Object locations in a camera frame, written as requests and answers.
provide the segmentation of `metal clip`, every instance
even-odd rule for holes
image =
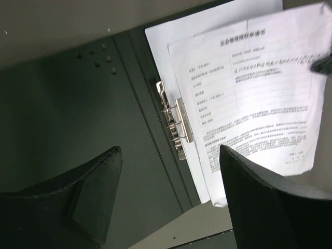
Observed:
[[[178,114],[179,123],[176,123],[171,109],[174,107],[171,107],[168,103],[166,93],[165,93],[165,85],[162,81],[156,83],[157,90],[159,93],[159,96],[161,98],[162,108],[166,116],[166,120],[168,123],[168,128],[171,131],[173,142],[175,143],[175,148],[178,152],[178,156],[180,160],[185,160],[186,156],[183,151],[183,146],[181,143],[181,138],[185,138],[187,143],[191,143],[193,141],[193,135],[192,131],[189,125],[188,117],[185,111],[184,103],[182,98],[175,100],[175,108],[176,112]],[[180,137],[177,130],[177,125],[181,125],[181,128],[183,130],[184,137]]]

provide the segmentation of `screw hole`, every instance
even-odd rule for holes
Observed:
[[[93,64],[95,67],[100,67],[100,63],[98,61],[95,61]]]

